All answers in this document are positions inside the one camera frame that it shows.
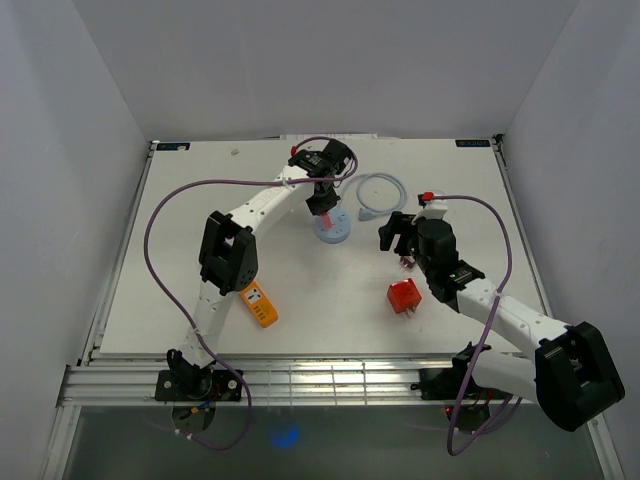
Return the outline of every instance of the red connector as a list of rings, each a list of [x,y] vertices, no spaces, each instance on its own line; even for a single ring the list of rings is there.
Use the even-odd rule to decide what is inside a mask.
[[[396,313],[413,312],[422,300],[416,284],[410,278],[389,285],[387,298]]]

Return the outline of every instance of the light blue cable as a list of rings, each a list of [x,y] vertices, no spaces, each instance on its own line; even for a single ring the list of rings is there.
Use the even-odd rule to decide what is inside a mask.
[[[387,209],[373,208],[372,206],[368,205],[367,202],[365,202],[364,199],[362,198],[362,193],[360,189],[368,180],[371,180],[372,178],[381,178],[391,183],[393,186],[395,186],[398,189],[398,193],[400,194],[398,203],[396,203],[393,207],[387,208]],[[375,173],[363,173],[362,175],[356,175],[355,177],[351,177],[349,181],[345,184],[342,191],[340,192],[343,199],[347,194],[347,190],[349,189],[351,184],[353,184],[356,180],[358,180],[358,186],[356,187],[356,197],[358,197],[358,202],[360,202],[360,205],[362,205],[362,207],[360,208],[360,211],[358,212],[358,220],[360,220],[361,222],[373,220],[374,218],[382,217],[384,215],[390,215],[391,212],[395,212],[396,210],[401,210],[407,203],[407,198],[409,198],[409,194],[407,193],[407,187],[405,187],[404,183],[402,183],[402,180],[400,180],[395,175],[391,175],[390,173],[375,172]]]

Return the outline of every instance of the gray wall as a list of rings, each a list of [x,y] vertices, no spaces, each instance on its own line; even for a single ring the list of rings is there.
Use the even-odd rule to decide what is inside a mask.
[[[509,177],[559,318],[603,332],[627,389],[607,421],[640,475],[640,5],[582,0],[507,132]]]
[[[0,477],[35,478],[146,142],[71,0],[0,0]]]
[[[74,0],[151,139],[504,132],[577,0]]]

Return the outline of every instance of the red object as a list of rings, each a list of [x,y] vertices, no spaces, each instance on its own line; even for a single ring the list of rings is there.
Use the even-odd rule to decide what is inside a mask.
[[[320,214],[320,218],[322,219],[322,223],[324,224],[324,228],[331,228],[333,225],[331,224],[331,217],[329,213],[324,212]]]
[[[422,296],[413,283],[413,280],[407,278],[401,282],[392,283],[387,290],[387,298],[391,302],[393,311],[396,313],[404,313],[407,310],[415,310]]]

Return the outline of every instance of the small sticker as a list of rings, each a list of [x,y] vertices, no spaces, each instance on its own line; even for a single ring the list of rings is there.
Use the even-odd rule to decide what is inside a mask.
[[[477,148],[477,147],[490,147],[489,140],[456,140],[456,147],[460,148]]]
[[[181,150],[189,150],[191,144],[189,142],[182,143],[159,143],[156,145],[157,152],[176,152]]]

